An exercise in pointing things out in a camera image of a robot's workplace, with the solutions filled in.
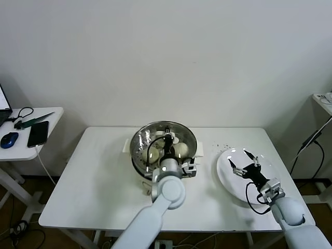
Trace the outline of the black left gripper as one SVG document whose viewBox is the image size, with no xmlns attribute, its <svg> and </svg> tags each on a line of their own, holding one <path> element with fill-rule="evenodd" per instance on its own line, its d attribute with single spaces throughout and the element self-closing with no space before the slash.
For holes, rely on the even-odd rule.
<svg viewBox="0 0 332 249">
<path fill-rule="evenodd" d="M 164 155 L 161 158 L 161 160 L 166 160 L 166 159 L 175 159 L 175 150 L 173 148 L 173 138 L 174 134 L 171 133 L 166 133 L 164 136 Z"/>
</svg>

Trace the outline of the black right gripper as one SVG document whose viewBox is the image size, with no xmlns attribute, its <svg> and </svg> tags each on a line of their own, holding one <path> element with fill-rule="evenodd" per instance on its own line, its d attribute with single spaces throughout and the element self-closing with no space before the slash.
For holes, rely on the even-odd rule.
<svg viewBox="0 0 332 249">
<path fill-rule="evenodd" d="M 261 173 L 261 166 L 257 156 L 254 156 L 246 149 L 244 153 L 251 159 L 251 164 L 243 169 L 236 167 L 236 165 L 228 159 L 232 168 L 233 174 L 243 176 L 244 179 L 251 179 L 255 186 L 263 186 L 267 182 L 267 178 Z"/>
</svg>

